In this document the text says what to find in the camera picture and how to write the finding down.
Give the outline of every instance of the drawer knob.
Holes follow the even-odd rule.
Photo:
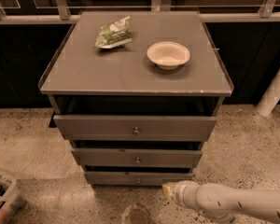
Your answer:
[[[140,158],[137,157],[135,163],[140,164],[141,163]]]
[[[135,135],[140,134],[140,130],[138,129],[138,127],[133,128],[133,134],[135,134]]]

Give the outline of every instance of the plastic container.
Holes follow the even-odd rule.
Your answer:
[[[6,211],[6,223],[8,223],[26,201],[20,194],[17,188],[17,180],[14,177],[0,172],[0,185],[5,190],[0,198],[0,210],[4,209]]]

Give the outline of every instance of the drawer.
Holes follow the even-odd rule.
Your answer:
[[[75,148],[72,153],[82,166],[191,168],[202,156],[201,151],[113,148]]]
[[[68,140],[207,141],[216,117],[56,115]]]
[[[86,180],[91,185],[117,186],[161,186],[167,182],[191,180],[192,173],[123,173],[123,172],[86,172]]]

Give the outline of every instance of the gray countertop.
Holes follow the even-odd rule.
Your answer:
[[[131,16],[132,43],[94,47],[104,24]],[[163,71],[147,57],[154,43],[187,47],[190,60]],[[230,96],[226,79],[196,12],[84,11],[41,87],[44,94]]]

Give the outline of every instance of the white pipe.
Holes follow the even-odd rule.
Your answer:
[[[270,87],[263,94],[256,110],[264,117],[269,116],[280,100],[280,69]]]

